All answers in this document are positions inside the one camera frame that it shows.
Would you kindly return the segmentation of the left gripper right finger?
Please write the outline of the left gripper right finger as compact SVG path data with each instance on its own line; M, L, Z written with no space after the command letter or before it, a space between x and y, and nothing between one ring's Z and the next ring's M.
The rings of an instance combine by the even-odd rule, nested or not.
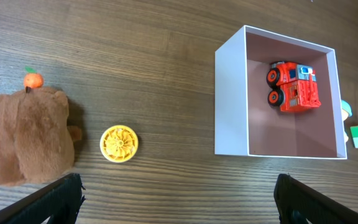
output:
M288 174L277 178L273 197L281 224L358 224L358 213Z

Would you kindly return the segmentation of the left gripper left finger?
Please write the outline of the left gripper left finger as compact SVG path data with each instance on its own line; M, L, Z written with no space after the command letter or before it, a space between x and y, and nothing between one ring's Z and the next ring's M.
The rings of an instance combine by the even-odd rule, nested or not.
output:
M0 210L0 224L75 224L84 189L80 174L68 174Z

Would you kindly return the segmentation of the brown plush bear with orange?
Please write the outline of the brown plush bear with orange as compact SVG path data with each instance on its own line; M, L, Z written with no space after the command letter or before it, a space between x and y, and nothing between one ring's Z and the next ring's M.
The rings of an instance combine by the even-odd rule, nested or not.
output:
M0 95L0 185L42 184L75 163L79 127L69 125L66 94L44 86L43 76L26 67L24 88Z

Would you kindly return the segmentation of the white cardboard box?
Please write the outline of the white cardboard box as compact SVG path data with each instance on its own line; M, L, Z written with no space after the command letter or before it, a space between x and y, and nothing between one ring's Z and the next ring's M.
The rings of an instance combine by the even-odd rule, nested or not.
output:
M217 155L347 159L335 50L252 26L215 53Z

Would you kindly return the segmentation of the yellow duck toy blue hat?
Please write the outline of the yellow duck toy blue hat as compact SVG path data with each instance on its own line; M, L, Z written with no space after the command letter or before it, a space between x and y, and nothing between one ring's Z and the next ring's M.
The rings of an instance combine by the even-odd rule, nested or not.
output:
M341 100L341 114L342 114L342 122L352 116L352 108L350 104L344 100ZM349 136L347 135L346 131L343 131L344 134L344 142L348 142Z

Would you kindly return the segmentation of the red toy truck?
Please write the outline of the red toy truck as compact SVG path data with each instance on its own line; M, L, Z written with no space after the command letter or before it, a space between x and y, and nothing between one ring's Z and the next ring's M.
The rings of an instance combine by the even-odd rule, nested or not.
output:
M286 113L299 113L321 106L313 67L295 62L275 62L267 73L270 106Z

